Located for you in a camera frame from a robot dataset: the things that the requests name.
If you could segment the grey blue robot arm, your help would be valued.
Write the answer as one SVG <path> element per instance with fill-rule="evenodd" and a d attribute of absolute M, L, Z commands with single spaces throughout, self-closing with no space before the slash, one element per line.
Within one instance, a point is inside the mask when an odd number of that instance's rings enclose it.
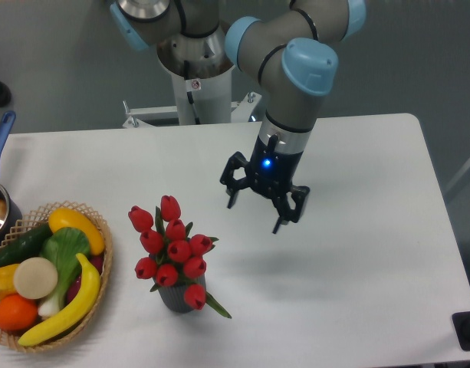
<path fill-rule="evenodd" d="M 332 44 L 363 27 L 365 2 L 292 1 L 271 21 L 231 25 L 217 1 L 114 1 L 110 12 L 132 48 L 156 48 L 182 125 L 231 121 L 234 69 L 268 94 L 251 157 L 233 154 L 220 181 L 231 199 L 247 188 L 270 199 L 279 225 L 298 222 L 310 190 L 292 178 L 334 83 Z"/>

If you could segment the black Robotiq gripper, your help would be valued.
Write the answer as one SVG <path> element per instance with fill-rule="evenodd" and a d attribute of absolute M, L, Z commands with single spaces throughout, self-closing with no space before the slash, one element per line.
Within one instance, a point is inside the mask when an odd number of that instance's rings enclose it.
<path fill-rule="evenodd" d="M 311 192 L 309 187 L 296 186 L 292 181 L 302 153 L 278 152 L 275 148 L 276 143 L 279 141 L 275 136 L 272 136 L 267 143 L 258 137 L 251 159 L 247 161 L 242 153 L 235 152 L 228 159 L 220 178 L 220 183 L 226 186 L 229 196 L 228 209 L 235 204 L 238 192 L 249 186 L 254 192 L 272 199 L 278 212 L 273 234 L 276 234 L 282 225 L 299 222 Z M 239 169 L 245 176 L 236 179 L 235 171 Z"/>

